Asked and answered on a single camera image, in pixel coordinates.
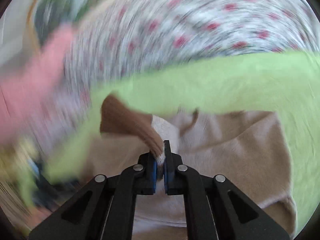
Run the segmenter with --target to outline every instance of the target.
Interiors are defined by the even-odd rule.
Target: fabric pile
[[[104,100],[101,113],[100,132],[107,133],[90,150],[87,165],[91,165],[93,175],[118,175],[149,150],[159,171],[161,156],[154,149],[169,140],[171,151],[181,155],[184,164],[205,176],[224,174],[294,236],[296,207],[290,154],[277,114],[180,111],[163,119],[134,112],[113,95]],[[152,143],[157,141],[159,147]],[[159,180],[155,195],[137,198],[133,239],[154,238],[160,228],[161,233],[169,230],[169,239],[174,239],[175,232],[170,227],[186,227],[183,196],[167,196],[164,182]]]
[[[78,33],[66,55],[66,101],[84,109],[83,98],[100,82],[203,57],[319,51],[314,23],[303,0],[116,0]],[[31,123],[45,154],[75,130],[69,120],[76,113],[56,105],[63,116]]]

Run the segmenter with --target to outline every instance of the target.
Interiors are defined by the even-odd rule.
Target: pile of laundry
[[[85,120],[91,107],[92,87],[205,57],[292,49],[319,51],[319,23],[304,0],[115,0],[97,9],[101,10],[98,16],[91,18],[85,27],[63,25],[56,29],[39,54],[19,73],[3,78],[0,83],[0,158],[2,171],[6,171],[2,172],[1,184],[13,189],[16,168],[30,167],[37,181],[34,203],[50,211],[76,191],[79,182],[50,185],[41,173],[42,165]],[[175,149],[185,154],[184,163],[207,176],[227,175],[294,235],[296,210],[291,196],[290,157],[275,113],[196,116],[179,113],[167,121],[156,116],[150,120],[149,129],[176,145]],[[102,131],[118,133],[117,125],[113,126],[115,131]],[[136,138],[122,140],[126,138],[112,143],[128,149],[135,145],[134,149],[139,150],[132,153],[135,157],[145,147]],[[103,147],[107,153],[110,140]],[[229,156],[226,153],[231,148],[233,155]],[[219,153],[214,161],[212,152]],[[91,159],[96,161],[92,164],[93,174],[99,171],[107,176],[132,164],[122,162],[113,166],[119,160],[112,154],[102,157],[99,151]],[[255,168],[233,173],[239,165]],[[112,167],[121,169],[113,171]],[[265,183],[273,174],[282,178],[279,185]],[[163,194],[159,193],[158,200],[138,199],[141,228],[135,227],[136,236],[145,230],[144,219],[156,220],[154,216],[159,212],[162,215],[157,218],[163,216],[170,221],[168,225],[186,226],[183,206],[176,202],[161,203]],[[32,212],[19,197],[13,204],[10,201],[0,193],[1,207],[5,207],[10,221],[18,228],[25,225],[32,228],[34,224],[29,222]]]

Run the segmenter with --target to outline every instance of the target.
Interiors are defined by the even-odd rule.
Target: towel
[[[75,30],[61,26],[15,75],[0,83],[0,144],[11,142],[21,131],[26,119],[41,110],[41,103],[63,78],[65,53],[70,48]]]
[[[113,131],[116,121],[108,125],[105,104],[101,112],[100,131],[109,129],[92,141],[87,169],[110,177],[136,164],[149,147],[145,138],[134,136],[135,128]],[[169,118],[153,115],[149,129],[169,140],[172,152],[181,155],[185,165],[205,176],[224,174],[294,237],[297,214],[291,159],[276,113],[179,111]],[[185,227],[183,197],[167,196],[163,180],[157,182],[155,195],[137,196],[132,239],[163,239],[163,234],[168,239],[187,239]]]

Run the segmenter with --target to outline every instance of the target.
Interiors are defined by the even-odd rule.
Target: beige cloth
[[[7,180],[0,180],[0,206],[16,229],[29,229],[30,211],[21,199],[18,189]]]
[[[178,113],[153,116],[152,127],[172,152],[200,174],[224,174],[294,236],[296,207],[291,193],[291,164],[277,114],[237,112],[223,115]],[[103,134],[94,138],[89,163],[94,175],[121,173],[148,152],[137,137]],[[182,196],[167,196],[163,180],[156,194],[138,196],[132,239],[187,239]]]

